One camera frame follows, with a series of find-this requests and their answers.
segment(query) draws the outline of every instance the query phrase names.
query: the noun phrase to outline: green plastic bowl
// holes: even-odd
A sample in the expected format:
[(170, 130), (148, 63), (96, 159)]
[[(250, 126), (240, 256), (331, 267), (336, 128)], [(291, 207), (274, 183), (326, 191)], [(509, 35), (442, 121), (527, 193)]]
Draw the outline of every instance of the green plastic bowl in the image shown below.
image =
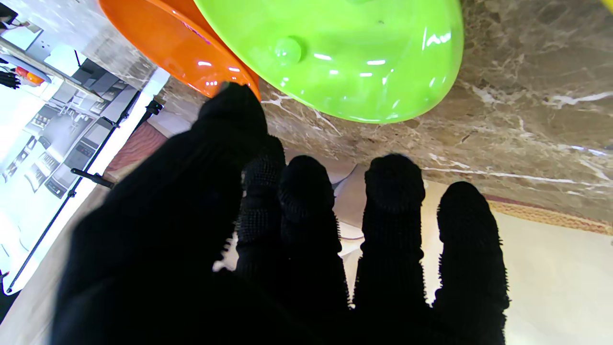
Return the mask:
[(226, 45), (264, 80), (351, 121), (417, 117), (462, 62), (458, 0), (195, 0)]

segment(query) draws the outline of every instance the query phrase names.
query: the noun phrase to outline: orange plastic bowl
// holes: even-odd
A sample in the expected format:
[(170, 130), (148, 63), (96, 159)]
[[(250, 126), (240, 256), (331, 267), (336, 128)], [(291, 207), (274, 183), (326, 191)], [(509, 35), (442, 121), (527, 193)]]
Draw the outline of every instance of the orange plastic bowl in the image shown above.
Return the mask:
[(178, 80), (213, 97), (224, 81), (247, 84), (261, 99), (259, 77), (219, 39), (191, 0), (100, 0), (132, 44)]

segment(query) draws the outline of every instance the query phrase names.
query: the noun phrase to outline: plastic bowl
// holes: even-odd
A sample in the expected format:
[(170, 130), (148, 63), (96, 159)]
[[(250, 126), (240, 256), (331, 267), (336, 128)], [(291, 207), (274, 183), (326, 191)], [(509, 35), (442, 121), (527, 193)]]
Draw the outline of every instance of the plastic bowl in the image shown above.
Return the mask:
[(232, 51), (300, 102), (347, 120), (417, 117), (447, 95), (464, 45), (457, 0), (195, 0)]
[(205, 96), (230, 81), (249, 85), (260, 98), (257, 75), (219, 40), (193, 2), (100, 0), (100, 6), (145, 56)]

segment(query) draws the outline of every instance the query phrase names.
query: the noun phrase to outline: marble countertop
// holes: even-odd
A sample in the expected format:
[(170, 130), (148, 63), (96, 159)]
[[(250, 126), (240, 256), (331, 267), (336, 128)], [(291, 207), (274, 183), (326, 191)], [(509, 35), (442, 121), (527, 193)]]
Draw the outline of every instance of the marble countertop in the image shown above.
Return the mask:
[[(156, 66), (95, 0), (6, 0), (141, 88)], [(271, 134), (291, 149), (367, 163), (411, 157), (429, 180), (613, 221), (613, 15), (598, 0), (464, 0), (458, 79), (430, 112), (372, 125), (322, 114), (261, 80)], [(195, 120), (206, 100), (171, 78), (158, 98)]]

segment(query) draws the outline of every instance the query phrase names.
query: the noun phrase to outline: black metal rod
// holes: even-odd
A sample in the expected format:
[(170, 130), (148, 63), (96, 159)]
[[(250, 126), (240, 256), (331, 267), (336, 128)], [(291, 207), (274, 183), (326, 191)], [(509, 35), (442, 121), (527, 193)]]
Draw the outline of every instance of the black metal rod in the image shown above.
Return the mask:
[[(121, 115), (119, 116), (119, 119), (117, 120), (117, 123), (121, 122), (124, 118), (128, 117), (128, 115), (129, 115), (128, 112), (129, 112), (130, 108), (134, 105), (134, 103), (136, 103), (136, 100), (139, 98), (139, 96), (140, 96), (140, 91), (136, 91), (136, 93), (134, 94), (132, 99), (130, 99), (130, 102), (128, 103), (128, 106), (125, 109), (123, 109), (123, 111), (121, 112)], [(112, 127), (110, 129), (109, 134), (107, 135), (106, 138), (104, 138), (104, 140), (102, 141), (102, 143), (100, 144), (100, 146), (96, 150), (96, 153), (94, 153), (94, 155), (91, 157), (91, 159), (89, 160), (89, 163), (85, 166), (84, 171), (89, 170), (91, 168), (91, 166), (94, 164), (94, 160), (96, 160), (96, 158), (100, 154), (100, 151), (102, 151), (104, 146), (107, 144), (107, 142), (109, 141), (109, 138), (111, 138), (111, 135), (113, 135), (113, 132), (115, 131), (115, 129), (116, 129), (115, 127)], [(28, 264), (30, 259), (32, 259), (32, 256), (34, 255), (34, 252), (36, 251), (36, 249), (38, 248), (38, 246), (40, 245), (40, 243), (44, 239), (44, 237), (47, 234), (47, 232), (49, 232), (49, 229), (53, 225), (53, 222), (55, 222), (55, 220), (58, 218), (59, 213), (62, 212), (62, 209), (64, 209), (64, 206), (66, 206), (66, 203), (68, 202), (68, 200), (70, 200), (71, 197), (75, 196), (76, 189), (77, 189), (78, 185), (81, 183), (82, 180), (83, 180), (82, 177), (79, 177), (77, 179), (77, 181), (75, 182), (74, 186), (68, 192), (68, 195), (66, 196), (66, 199), (64, 199), (64, 202), (62, 202), (62, 205), (60, 205), (58, 211), (55, 213), (53, 218), (51, 218), (51, 222), (49, 222), (49, 224), (44, 229), (42, 234), (40, 234), (40, 237), (38, 238), (38, 241), (36, 241), (36, 244), (34, 245), (32, 250), (30, 250), (30, 253), (28, 253), (28, 257), (26, 257), (26, 260), (23, 262), (21, 267), (19, 267), (19, 271), (17, 271), (17, 274), (13, 278), (13, 281), (10, 282), (9, 288), (6, 290), (8, 293), (11, 293), (13, 285), (15, 285), (15, 282), (17, 281), (19, 276), (21, 276), (21, 273), (26, 268), (26, 265)]]
[(81, 67), (81, 61), (78, 60), (78, 53), (76, 50), (75, 50), (75, 57), (77, 58), (77, 65)]
[(95, 173), (95, 174), (90, 174), (88, 172), (84, 172), (83, 170), (79, 170), (77, 168), (72, 168), (70, 170), (71, 173), (75, 174), (75, 175), (79, 175), (84, 179), (88, 179), (91, 182), (94, 182), (95, 184), (99, 184), (99, 185), (103, 185), (105, 187), (107, 187), (108, 189), (113, 189), (113, 187), (115, 186), (115, 184), (109, 180), (105, 180), (100, 174)]

